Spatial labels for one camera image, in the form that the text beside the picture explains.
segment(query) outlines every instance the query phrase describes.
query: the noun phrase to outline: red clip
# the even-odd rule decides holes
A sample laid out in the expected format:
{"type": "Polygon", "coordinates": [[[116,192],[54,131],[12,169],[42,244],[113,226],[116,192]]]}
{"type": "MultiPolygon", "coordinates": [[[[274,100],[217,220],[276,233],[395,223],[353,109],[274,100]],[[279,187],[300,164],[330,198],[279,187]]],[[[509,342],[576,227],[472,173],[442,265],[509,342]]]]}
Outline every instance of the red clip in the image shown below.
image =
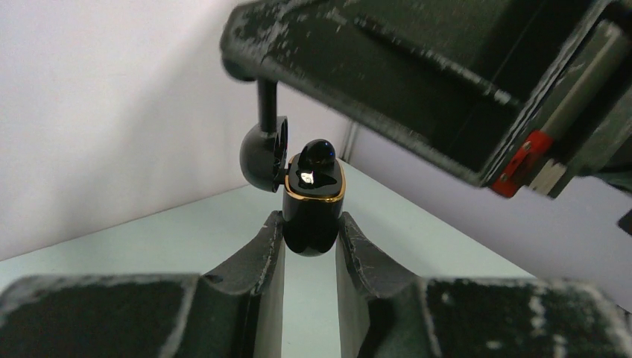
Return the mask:
{"type": "Polygon", "coordinates": [[[491,189],[506,198],[513,197],[522,186],[522,184],[516,180],[515,174],[517,169],[520,168],[521,173],[527,172],[535,164],[537,159],[542,157],[548,149],[551,148],[552,144],[553,139],[544,132],[534,131],[529,134],[525,143],[522,144],[522,147],[520,147],[516,155],[511,158],[511,161],[505,167],[505,170],[502,171],[498,180],[491,185],[491,189]]]}

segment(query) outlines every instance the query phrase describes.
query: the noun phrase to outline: gold rim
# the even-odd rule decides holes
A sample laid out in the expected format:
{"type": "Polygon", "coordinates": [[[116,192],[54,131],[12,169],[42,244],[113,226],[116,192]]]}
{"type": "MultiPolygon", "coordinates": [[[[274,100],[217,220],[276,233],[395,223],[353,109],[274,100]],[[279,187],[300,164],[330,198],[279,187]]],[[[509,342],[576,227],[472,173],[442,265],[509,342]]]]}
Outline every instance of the gold rim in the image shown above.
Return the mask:
{"type": "MultiPolygon", "coordinates": [[[[290,158],[288,162],[289,168],[291,168],[292,160],[294,160],[295,157],[296,155],[290,158]]],[[[347,191],[347,180],[344,177],[344,169],[342,168],[342,164],[340,164],[340,160],[336,160],[338,161],[338,165],[340,166],[340,174],[342,177],[342,187],[340,188],[340,192],[338,193],[338,195],[332,196],[331,198],[310,198],[301,194],[297,194],[290,189],[290,176],[287,174],[285,175],[285,192],[287,192],[288,195],[290,195],[292,198],[301,201],[324,201],[326,203],[335,203],[336,201],[340,201],[344,197],[344,192],[347,191]]]]}

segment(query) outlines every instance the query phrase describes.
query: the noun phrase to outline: white wall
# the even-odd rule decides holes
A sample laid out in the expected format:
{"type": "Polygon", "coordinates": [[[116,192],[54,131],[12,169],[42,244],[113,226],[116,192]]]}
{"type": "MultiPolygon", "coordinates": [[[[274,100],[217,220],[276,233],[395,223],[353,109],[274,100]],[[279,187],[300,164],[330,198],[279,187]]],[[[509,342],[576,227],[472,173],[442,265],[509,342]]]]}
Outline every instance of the white wall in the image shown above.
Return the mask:
{"type": "MultiPolygon", "coordinates": [[[[244,185],[231,0],[0,1],[0,259],[244,185]]],[[[290,151],[347,122],[286,89],[290,151]]]]}
{"type": "Polygon", "coordinates": [[[527,189],[506,200],[365,129],[350,163],[526,271],[590,280],[632,311],[632,236],[616,225],[632,197],[576,178],[554,201],[527,189]]]}

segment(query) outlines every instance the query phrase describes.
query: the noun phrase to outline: white table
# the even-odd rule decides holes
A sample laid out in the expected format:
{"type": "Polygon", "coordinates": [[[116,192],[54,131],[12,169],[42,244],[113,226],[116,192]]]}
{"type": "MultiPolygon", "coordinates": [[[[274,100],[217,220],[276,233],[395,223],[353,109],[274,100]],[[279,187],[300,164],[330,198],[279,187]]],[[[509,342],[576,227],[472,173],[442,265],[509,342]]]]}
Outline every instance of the white table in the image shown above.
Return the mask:
{"type": "MultiPolygon", "coordinates": [[[[344,209],[415,274],[531,276],[357,169],[344,168],[344,209]]],[[[254,237],[270,211],[280,210],[281,191],[246,186],[2,261],[0,288],[27,274],[207,272],[254,237]]],[[[340,356],[335,249],[315,258],[287,251],[283,306],[284,357],[340,356]]]]}

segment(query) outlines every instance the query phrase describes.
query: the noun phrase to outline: tabletop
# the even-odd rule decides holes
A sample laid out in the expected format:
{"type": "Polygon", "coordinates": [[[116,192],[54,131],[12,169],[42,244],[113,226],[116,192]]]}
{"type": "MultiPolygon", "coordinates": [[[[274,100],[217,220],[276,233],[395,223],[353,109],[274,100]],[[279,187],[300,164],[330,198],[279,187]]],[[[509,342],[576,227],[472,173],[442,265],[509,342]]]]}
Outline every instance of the tabletop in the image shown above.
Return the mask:
{"type": "MultiPolygon", "coordinates": [[[[352,166],[344,164],[344,171],[344,210],[415,274],[531,277],[352,166]]],[[[29,274],[205,273],[248,243],[270,211],[281,209],[281,191],[245,186],[1,261],[0,288],[29,274]]],[[[335,280],[335,249],[320,257],[287,251],[284,357],[340,356],[335,280]]]]}

